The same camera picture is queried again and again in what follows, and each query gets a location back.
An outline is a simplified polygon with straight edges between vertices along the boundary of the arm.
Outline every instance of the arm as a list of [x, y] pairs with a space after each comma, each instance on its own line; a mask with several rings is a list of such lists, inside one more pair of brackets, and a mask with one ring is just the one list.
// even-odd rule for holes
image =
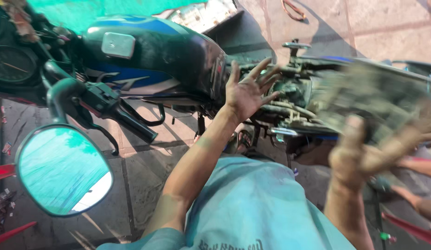
[[400, 167], [409, 168], [419, 173], [431, 177], [431, 160], [402, 160], [399, 162]]
[[365, 222], [360, 190], [350, 189], [332, 177], [324, 214], [356, 249], [374, 249]]
[[164, 227], [184, 231], [186, 213], [209, 179], [235, 128], [252, 116], [261, 105], [277, 96], [278, 93], [273, 93], [261, 98], [278, 79], [274, 75], [278, 67], [256, 80], [270, 62], [268, 58], [263, 60], [246, 78], [238, 82], [240, 70], [233, 61], [231, 76], [226, 85], [226, 104], [169, 175], [143, 236]]
[[370, 176], [388, 170], [411, 151], [427, 131], [429, 123], [409, 125], [398, 136], [387, 140], [380, 149], [363, 144], [363, 120], [350, 116], [343, 134], [329, 156], [332, 168], [327, 192], [325, 216], [359, 249], [374, 249], [365, 222], [362, 187]]

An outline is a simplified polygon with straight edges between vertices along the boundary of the blue fuel tank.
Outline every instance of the blue fuel tank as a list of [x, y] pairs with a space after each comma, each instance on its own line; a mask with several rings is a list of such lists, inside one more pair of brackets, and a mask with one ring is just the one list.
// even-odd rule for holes
[[107, 16], [81, 41], [90, 80], [119, 89], [122, 97], [176, 105], [224, 103], [226, 54], [187, 27], [150, 16]]

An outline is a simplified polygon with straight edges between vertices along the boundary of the open hand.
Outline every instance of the open hand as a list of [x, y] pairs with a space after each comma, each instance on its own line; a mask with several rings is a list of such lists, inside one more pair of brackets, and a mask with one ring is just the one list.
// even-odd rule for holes
[[251, 70], [247, 77], [239, 82], [240, 69], [234, 60], [231, 63], [231, 75], [226, 84], [226, 108], [234, 112], [238, 123], [252, 116], [262, 105], [275, 99], [279, 92], [274, 92], [267, 97], [261, 97], [272, 84], [279, 79], [279, 67], [274, 66], [266, 74], [260, 77], [260, 72], [271, 63], [271, 58], [266, 58]]
[[376, 148], [363, 144], [363, 119], [349, 116], [343, 134], [329, 156], [332, 178], [350, 189], [360, 189], [370, 176], [388, 170], [410, 153], [421, 142], [422, 133], [429, 131], [430, 127], [431, 122], [424, 118], [405, 126], [398, 135]]

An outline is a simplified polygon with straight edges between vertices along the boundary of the light blue shirt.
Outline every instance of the light blue shirt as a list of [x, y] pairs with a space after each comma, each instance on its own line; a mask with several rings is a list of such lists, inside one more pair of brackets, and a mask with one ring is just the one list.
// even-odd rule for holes
[[187, 214], [185, 235], [157, 230], [98, 250], [348, 250], [352, 244], [305, 197], [288, 167], [223, 157]]

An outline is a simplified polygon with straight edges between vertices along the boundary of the fuel tank cap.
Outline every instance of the fuel tank cap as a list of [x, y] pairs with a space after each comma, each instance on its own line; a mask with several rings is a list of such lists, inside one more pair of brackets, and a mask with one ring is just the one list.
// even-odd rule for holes
[[135, 37], [131, 35], [106, 32], [103, 35], [101, 51], [107, 56], [130, 59], [134, 54]]

